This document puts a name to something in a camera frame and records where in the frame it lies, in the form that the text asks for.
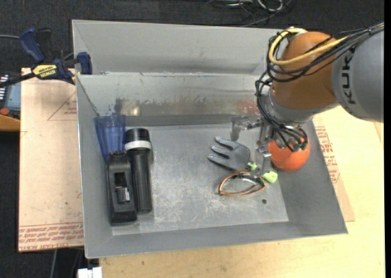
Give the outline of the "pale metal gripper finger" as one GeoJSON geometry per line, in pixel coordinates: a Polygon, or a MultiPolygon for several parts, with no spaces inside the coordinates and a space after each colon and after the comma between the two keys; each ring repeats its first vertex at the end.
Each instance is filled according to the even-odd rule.
{"type": "Polygon", "coordinates": [[[266,148],[257,148],[255,151],[255,163],[257,166],[251,170],[250,175],[252,178],[257,179],[271,170],[271,153],[266,148]]]}
{"type": "Polygon", "coordinates": [[[259,119],[252,122],[248,115],[233,117],[230,122],[230,138],[232,141],[237,141],[242,130],[252,130],[259,126],[259,119]]]}

